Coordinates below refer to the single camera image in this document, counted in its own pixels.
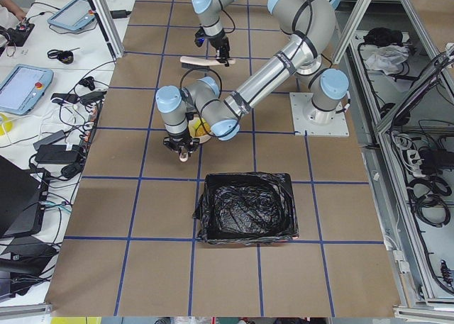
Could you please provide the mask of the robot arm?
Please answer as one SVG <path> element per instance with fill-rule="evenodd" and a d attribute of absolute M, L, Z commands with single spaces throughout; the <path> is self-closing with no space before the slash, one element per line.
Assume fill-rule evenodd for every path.
<path fill-rule="evenodd" d="M 240 130 L 243 116 L 288 78 L 295 77 L 312 94 L 304 107 L 305 118 L 317 125 L 329 122 L 349 81 L 339 69 L 322 63 L 322 52 L 333 35 L 335 9 L 340 0 L 268 0 L 267 10 L 279 21 L 288 43 L 277 51 L 225 99 L 211 77 L 203 77 L 186 87 L 163 86 L 155 100 L 167 131 L 163 144 L 186 161 L 199 146 L 189 131 L 193 115 L 209 125 L 209 135 L 230 140 Z"/>
<path fill-rule="evenodd" d="M 216 61 L 229 66 L 231 59 L 229 40 L 221 22 L 220 13 L 236 0 L 192 0 L 192 6 L 199 19 L 199 30 L 194 43 L 200 48 L 207 40 L 216 50 Z"/>

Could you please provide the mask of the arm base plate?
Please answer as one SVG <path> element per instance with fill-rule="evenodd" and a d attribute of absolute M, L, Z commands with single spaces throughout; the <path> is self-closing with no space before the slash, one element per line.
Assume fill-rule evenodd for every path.
<path fill-rule="evenodd" d="M 346 138 L 348 124 L 339 101 L 334 111 L 320 111 L 312 104 L 312 93 L 289 94 L 294 134 L 299 136 Z"/>

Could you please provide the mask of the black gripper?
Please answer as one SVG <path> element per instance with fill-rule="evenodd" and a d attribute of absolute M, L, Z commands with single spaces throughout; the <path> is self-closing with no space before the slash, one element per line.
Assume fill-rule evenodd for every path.
<path fill-rule="evenodd" d="M 179 157 L 190 157 L 199 147 L 199 139 L 191 135 L 180 137 L 167 136 L 163 139 L 162 144 L 169 150 L 176 152 Z"/>
<path fill-rule="evenodd" d="M 209 38 L 210 45 L 216 50 L 216 60 L 221 64 L 228 64 L 230 56 L 230 44 L 226 35 Z"/>

